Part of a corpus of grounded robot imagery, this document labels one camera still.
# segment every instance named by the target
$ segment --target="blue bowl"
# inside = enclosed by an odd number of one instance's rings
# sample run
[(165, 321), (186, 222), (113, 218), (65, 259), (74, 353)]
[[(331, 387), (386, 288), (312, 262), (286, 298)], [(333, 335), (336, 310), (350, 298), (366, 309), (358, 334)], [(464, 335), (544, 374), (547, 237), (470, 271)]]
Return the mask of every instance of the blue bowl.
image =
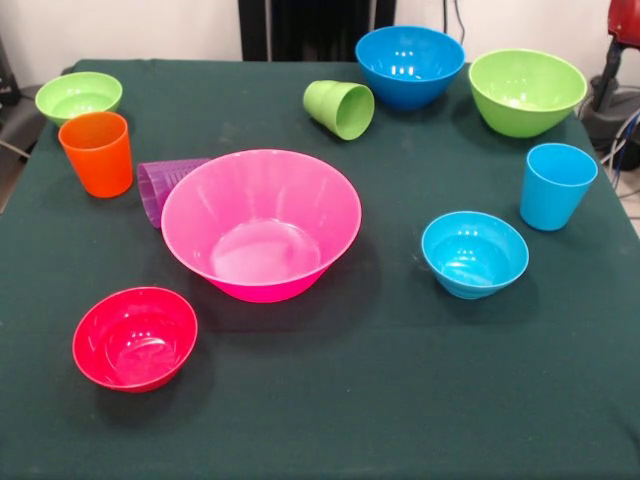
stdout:
[(422, 234), (422, 253), (442, 286), (466, 300), (506, 287), (529, 264), (529, 249), (516, 229), (480, 212), (436, 218)]
[(464, 65), (462, 46), (449, 35), (423, 27), (385, 27), (356, 45), (367, 83), (398, 110), (422, 108), (443, 93)]

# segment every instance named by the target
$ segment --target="plastic bowl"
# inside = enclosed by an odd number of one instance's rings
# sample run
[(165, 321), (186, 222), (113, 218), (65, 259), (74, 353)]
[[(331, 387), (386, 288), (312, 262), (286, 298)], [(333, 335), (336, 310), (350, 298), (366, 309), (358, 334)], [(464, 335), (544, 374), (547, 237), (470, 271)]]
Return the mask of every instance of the plastic bowl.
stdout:
[(529, 249), (508, 223), (480, 212), (436, 218), (422, 234), (422, 253), (452, 295), (474, 300), (513, 283), (529, 263)]
[(173, 378), (197, 335), (196, 314), (180, 295), (132, 288), (105, 298), (84, 316), (73, 336), (73, 359), (98, 385), (147, 392)]
[(89, 112), (115, 112), (122, 98), (120, 82), (105, 73), (77, 72), (54, 78), (36, 94), (36, 107), (61, 126)]
[(587, 93), (580, 71), (534, 50), (497, 50), (469, 69), (471, 92), (482, 118), (509, 137), (539, 135), (564, 120)]
[(423, 27), (385, 27), (367, 33), (356, 57), (376, 96), (398, 110), (425, 107), (442, 94), (464, 65), (462, 46)]
[(355, 240), (362, 208), (349, 181), (302, 153), (249, 150), (211, 160), (171, 191), (162, 233), (187, 268), (240, 300), (309, 288)]

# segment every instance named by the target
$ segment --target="green bowl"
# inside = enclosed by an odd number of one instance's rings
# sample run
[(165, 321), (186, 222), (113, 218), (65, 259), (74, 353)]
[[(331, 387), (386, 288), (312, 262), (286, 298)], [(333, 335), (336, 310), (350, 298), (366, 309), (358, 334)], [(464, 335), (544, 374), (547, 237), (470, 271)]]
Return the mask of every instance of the green bowl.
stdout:
[(471, 93), (484, 120), (509, 137), (534, 137), (564, 120), (587, 93), (580, 71), (534, 50), (497, 50), (469, 69)]
[(89, 112), (113, 112), (122, 98), (122, 85), (111, 75), (78, 72), (62, 75), (45, 84), (36, 95), (36, 106), (61, 126)]

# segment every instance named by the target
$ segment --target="green cup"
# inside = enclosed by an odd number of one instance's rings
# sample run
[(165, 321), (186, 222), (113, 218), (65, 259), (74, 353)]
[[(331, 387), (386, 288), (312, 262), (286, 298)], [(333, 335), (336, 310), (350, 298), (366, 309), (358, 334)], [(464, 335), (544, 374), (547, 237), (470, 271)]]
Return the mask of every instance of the green cup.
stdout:
[(364, 133), (375, 109), (373, 93), (364, 85), (334, 80), (316, 80), (304, 91), (304, 109), (343, 140)]

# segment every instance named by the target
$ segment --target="orange cup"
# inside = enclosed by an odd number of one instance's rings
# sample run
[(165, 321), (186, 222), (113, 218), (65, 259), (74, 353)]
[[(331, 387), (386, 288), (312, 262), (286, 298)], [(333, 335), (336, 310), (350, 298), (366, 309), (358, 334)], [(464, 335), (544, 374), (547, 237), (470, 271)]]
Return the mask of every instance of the orange cup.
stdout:
[(60, 128), (58, 139), (80, 183), (94, 197), (118, 196), (133, 183), (129, 128), (121, 115), (80, 115)]

